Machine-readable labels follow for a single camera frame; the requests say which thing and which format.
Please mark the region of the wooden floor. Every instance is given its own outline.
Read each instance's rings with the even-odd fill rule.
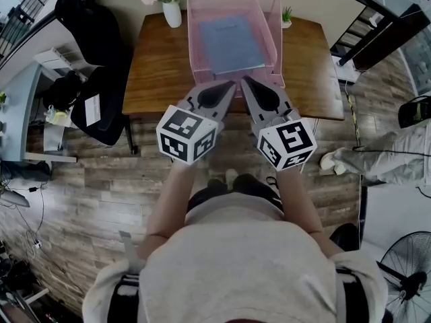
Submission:
[[[398,52],[347,89],[357,109],[363,143],[397,128],[398,107],[413,96]],[[309,193],[328,234],[342,223],[358,220],[358,176],[336,176],[318,167],[322,154],[356,145],[350,107],[343,99],[345,121],[319,121],[316,131],[319,148],[304,168]],[[37,250],[34,258],[27,246],[27,226],[18,211],[0,207],[1,238],[13,254],[30,260],[34,273],[54,297],[63,299],[77,313],[98,271],[124,256],[118,231],[130,232],[135,243],[143,238],[145,222],[170,168],[170,160],[158,152],[155,127],[156,124],[145,123],[141,118],[133,119],[138,156],[129,154],[125,135],[114,147],[106,147],[81,131],[65,133],[63,153],[76,155],[79,161],[53,166],[51,180],[43,190],[44,220],[39,233],[44,252]],[[31,128],[28,150],[41,151],[41,148],[42,130]],[[194,190],[203,187],[210,177],[222,176],[228,168],[250,172],[260,180],[274,175],[253,147],[247,116],[227,118],[226,130],[216,150],[199,163]],[[9,186],[29,188],[34,184],[14,180]],[[35,230],[42,215],[40,191],[20,193],[31,203],[30,208],[20,211]]]

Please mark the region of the person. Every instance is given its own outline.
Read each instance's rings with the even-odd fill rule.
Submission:
[[[298,167],[277,173],[280,196],[230,170],[189,199],[196,171],[174,161],[137,248],[143,264],[102,269],[84,322],[381,322],[376,262],[325,235]]]
[[[322,170],[334,168],[361,174],[370,184],[431,185],[431,118],[392,131],[357,149],[339,148],[325,154]]]

